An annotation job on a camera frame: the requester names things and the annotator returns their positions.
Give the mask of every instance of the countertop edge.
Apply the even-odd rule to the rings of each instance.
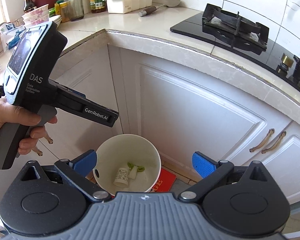
[[[227,55],[220,57],[213,54],[214,48],[209,53],[180,42],[141,33],[113,29],[102,29],[93,34],[88,32],[85,38],[71,44],[62,52],[50,78],[58,78],[92,53],[84,50],[87,47],[82,46],[78,57],[75,49],[84,43],[95,49],[105,45],[131,49],[196,69],[255,96],[300,124],[300,92],[261,66],[247,59],[241,60],[242,57],[238,58],[239,56],[233,60],[237,55],[229,51],[228,58],[225,58]],[[62,62],[65,59],[63,56],[68,53],[73,54],[72,59],[75,58],[71,65]]]

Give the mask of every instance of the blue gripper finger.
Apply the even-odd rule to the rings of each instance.
[[[213,173],[219,167],[219,164],[201,152],[195,152],[192,155],[192,166],[204,179]]]
[[[70,161],[69,166],[82,176],[87,176],[97,164],[95,150],[88,150]]]

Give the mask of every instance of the device screen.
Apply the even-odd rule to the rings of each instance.
[[[9,62],[9,68],[16,73],[20,73],[22,66],[24,65],[26,59],[28,58],[30,52],[37,44],[42,28],[29,30],[20,39],[15,52]]]

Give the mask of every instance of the gas stove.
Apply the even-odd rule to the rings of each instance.
[[[239,12],[207,4],[205,11],[170,28],[242,56],[277,75],[300,91],[300,55],[293,55],[268,38],[269,28]]]

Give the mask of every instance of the green vegetable scrap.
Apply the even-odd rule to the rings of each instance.
[[[130,170],[132,170],[134,166],[135,166],[134,164],[128,163],[128,167]],[[146,168],[144,166],[138,166],[137,172],[143,172],[143,171],[145,171],[145,169]]]

